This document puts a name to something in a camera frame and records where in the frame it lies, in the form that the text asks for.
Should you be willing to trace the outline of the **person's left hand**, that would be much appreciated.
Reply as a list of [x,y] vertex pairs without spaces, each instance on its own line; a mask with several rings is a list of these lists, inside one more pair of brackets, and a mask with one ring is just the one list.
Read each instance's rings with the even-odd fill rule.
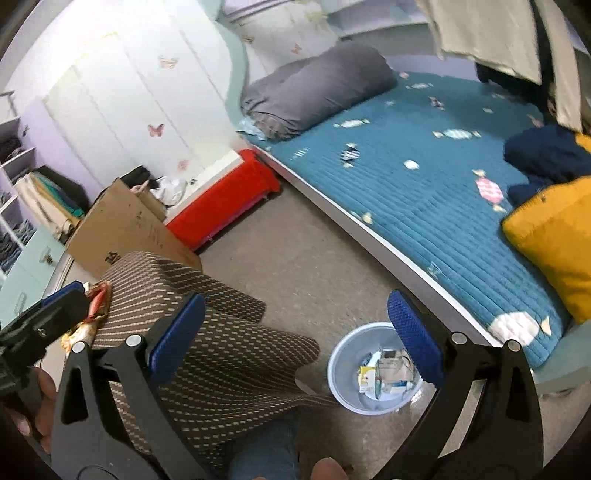
[[29,385],[39,392],[38,407],[28,409],[10,401],[4,405],[18,431],[27,439],[35,439],[45,454],[51,454],[52,429],[57,390],[51,376],[38,367],[31,367]]

